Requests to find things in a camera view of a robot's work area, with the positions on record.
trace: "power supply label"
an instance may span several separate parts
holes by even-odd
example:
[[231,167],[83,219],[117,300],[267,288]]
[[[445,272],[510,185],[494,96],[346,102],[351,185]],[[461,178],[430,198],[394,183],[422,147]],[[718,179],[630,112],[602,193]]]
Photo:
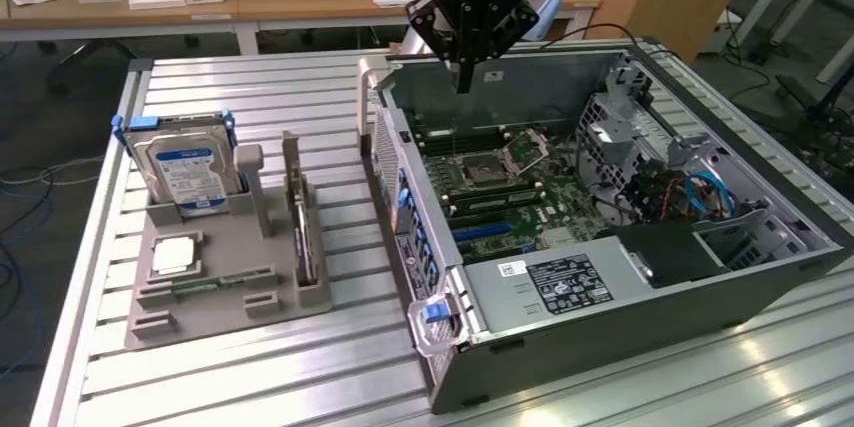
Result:
[[546,309],[556,315],[614,300],[584,254],[529,265],[527,269]]

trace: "white cable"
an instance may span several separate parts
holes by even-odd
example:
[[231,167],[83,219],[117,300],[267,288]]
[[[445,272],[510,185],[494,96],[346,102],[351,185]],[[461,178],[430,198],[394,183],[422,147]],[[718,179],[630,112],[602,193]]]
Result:
[[63,164],[56,164],[51,167],[48,167],[47,169],[44,169],[38,176],[31,177],[28,179],[22,179],[22,180],[8,180],[4,179],[3,177],[0,177],[0,183],[7,184],[7,185],[24,185],[24,184],[32,184],[34,182],[42,182],[43,184],[54,184],[55,186],[63,186],[63,185],[78,185],[78,184],[86,184],[87,182],[92,182],[94,180],[98,180],[98,175],[92,176],[92,177],[87,177],[86,179],[76,179],[76,180],[67,180],[63,182],[51,182],[48,180],[48,174],[56,174],[60,170],[63,170],[66,167],[74,167],[75,165],[83,165],[83,164],[88,164],[90,162],[100,162],[104,160],[104,156],[98,156],[98,157],[88,157],[88,158],[83,158],[83,159],[75,159],[71,160]]

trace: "wooden desk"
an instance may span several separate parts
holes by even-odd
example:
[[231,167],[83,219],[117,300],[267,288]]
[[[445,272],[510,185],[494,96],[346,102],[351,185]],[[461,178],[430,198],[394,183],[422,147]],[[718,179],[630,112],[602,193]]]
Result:
[[[0,4],[0,41],[234,32],[245,55],[258,54],[255,33],[262,30],[407,22],[402,7],[381,8],[371,0],[226,0],[151,10],[131,10],[127,0],[100,4],[56,0],[23,7],[4,0]],[[564,0],[557,17],[570,20],[568,29],[578,28],[588,25],[598,5],[600,0]]]

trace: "motherboard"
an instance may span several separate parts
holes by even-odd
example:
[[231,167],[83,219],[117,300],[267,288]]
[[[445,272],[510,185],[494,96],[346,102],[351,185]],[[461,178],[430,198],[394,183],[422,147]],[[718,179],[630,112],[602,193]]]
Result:
[[422,136],[427,174],[466,263],[585,242],[606,229],[565,139],[541,125]]

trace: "robotic arm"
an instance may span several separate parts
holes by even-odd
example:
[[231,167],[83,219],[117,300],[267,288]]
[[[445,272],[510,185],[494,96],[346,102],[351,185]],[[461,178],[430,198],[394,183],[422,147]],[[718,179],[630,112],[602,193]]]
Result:
[[415,0],[407,15],[446,62],[458,93],[470,90],[475,65],[499,58],[540,21],[525,0]]

